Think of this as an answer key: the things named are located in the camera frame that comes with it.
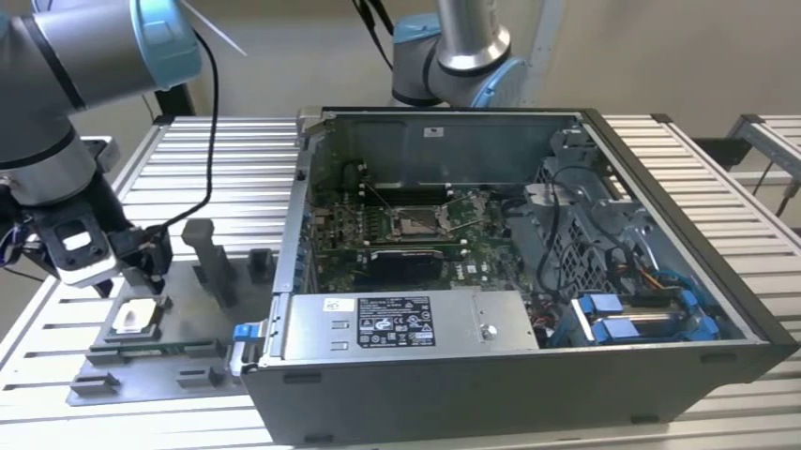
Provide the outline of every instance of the circuit board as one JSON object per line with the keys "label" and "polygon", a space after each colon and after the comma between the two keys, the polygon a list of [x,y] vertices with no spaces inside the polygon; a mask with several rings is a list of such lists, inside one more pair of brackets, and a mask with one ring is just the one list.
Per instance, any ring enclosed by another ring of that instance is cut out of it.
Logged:
{"label": "circuit board", "polygon": [[[489,188],[450,187],[444,202],[434,205],[398,204],[403,199],[376,204],[363,202],[364,196],[344,197],[315,208],[322,292],[531,291],[533,280],[511,243],[501,201]],[[411,258],[416,258],[411,262],[416,270],[394,277],[404,267],[391,259],[403,259],[408,266]]]}

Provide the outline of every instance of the blue latch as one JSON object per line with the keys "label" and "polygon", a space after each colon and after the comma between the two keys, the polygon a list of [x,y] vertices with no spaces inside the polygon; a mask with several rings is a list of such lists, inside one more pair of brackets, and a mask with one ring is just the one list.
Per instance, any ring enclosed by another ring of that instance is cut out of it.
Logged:
{"label": "blue latch", "polygon": [[687,290],[681,292],[681,302],[685,304],[685,308],[687,308],[689,311],[693,311],[698,307],[698,299]]}
{"label": "blue latch", "polygon": [[585,314],[619,314],[623,312],[623,304],[614,293],[586,293],[578,299],[581,310]]}
{"label": "blue latch", "polygon": [[605,319],[591,326],[595,342],[601,345],[619,342],[621,340],[639,338],[639,332],[631,323],[631,319]]}
{"label": "blue latch", "polygon": [[715,340],[719,334],[719,328],[717,323],[710,316],[702,316],[698,320],[698,324],[690,331],[685,332],[683,336],[686,340],[701,341],[701,340]]}
{"label": "blue latch", "polygon": [[234,327],[234,342],[254,342],[259,339],[260,326],[250,323],[240,323]]}

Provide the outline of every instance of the metal frame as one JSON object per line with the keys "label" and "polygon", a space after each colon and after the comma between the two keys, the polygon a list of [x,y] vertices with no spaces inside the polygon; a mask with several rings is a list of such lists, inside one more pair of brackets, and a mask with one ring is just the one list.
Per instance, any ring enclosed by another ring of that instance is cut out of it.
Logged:
{"label": "metal frame", "polygon": [[[801,340],[801,251],[786,227],[770,221],[750,194],[737,190],[731,175],[715,170],[678,128],[657,123],[647,115],[605,118],[770,313]],[[280,239],[280,205],[286,205],[291,182],[291,170],[284,167],[294,164],[276,155],[292,153],[296,147],[294,136],[274,134],[294,132],[292,119],[224,119],[223,123],[218,142],[224,150],[218,155],[227,156],[220,159],[216,186],[224,187],[224,204],[214,203],[207,214],[227,217],[218,225],[216,238],[232,252],[243,246],[238,242]],[[137,192],[131,196],[137,203],[125,200],[129,212],[137,215],[135,221],[152,220],[169,205],[161,203],[155,206],[157,211],[145,214],[153,207],[152,197],[179,192],[201,195],[203,176],[196,167],[206,155],[203,132],[208,135],[208,128],[210,119],[197,117],[179,118],[171,126],[151,131],[160,139],[145,139],[115,184],[117,189],[125,184],[127,190]],[[240,176],[230,176],[235,166]],[[232,201],[234,193],[242,202]],[[96,323],[111,307],[111,302],[96,298],[60,303],[79,297],[96,295],[49,278],[0,343],[0,385],[27,383],[13,390],[0,387],[0,443],[25,448],[81,445],[105,449],[124,436],[131,448],[271,445],[247,396],[67,406],[67,384],[79,367],[75,361],[83,361],[80,351],[91,345]],[[39,354],[24,358],[25,353]],[[666,425],[394,443],[391,448],[794,448],[801,442],[800,392],[801,352],[760,381],[715,389]]]}
{"label": "metal frame", "polygon": [[745,139],[801,182],[801,116],[744,114],[729,136]]}

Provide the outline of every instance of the warning label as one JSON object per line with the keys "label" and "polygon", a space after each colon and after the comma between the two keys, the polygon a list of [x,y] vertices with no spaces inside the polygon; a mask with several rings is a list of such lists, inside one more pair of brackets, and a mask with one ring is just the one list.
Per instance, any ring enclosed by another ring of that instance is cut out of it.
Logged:
{"label": "warning label", "polygon": [[359,298],[358,336],[366,349],[434,346],[431,299]]}

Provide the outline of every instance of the small component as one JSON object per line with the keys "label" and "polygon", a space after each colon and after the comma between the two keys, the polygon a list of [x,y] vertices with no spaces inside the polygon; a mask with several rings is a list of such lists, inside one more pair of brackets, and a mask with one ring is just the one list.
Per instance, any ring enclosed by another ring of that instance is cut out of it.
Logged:
{"label": "small component", "polygon": [[392,207],[438,206],[448,201],[447,191],[442,187],[372,187],[366,186],[364,205]]}
{"label": "small component", "polygon": [[259,340],[259,323],[240,323],[234,326],[234,342],[255,342]]}
{"label": "small component", "polygon": [[151,325],[156,312],[156,302],[152,298],[133,298],[120,307],[111,329],[117,335],[141,333]]}
{"label": "small component", "polygon": [[439,278],[444,255],[436,250],[379,250],[370,254],[367,284],[419,284]]}

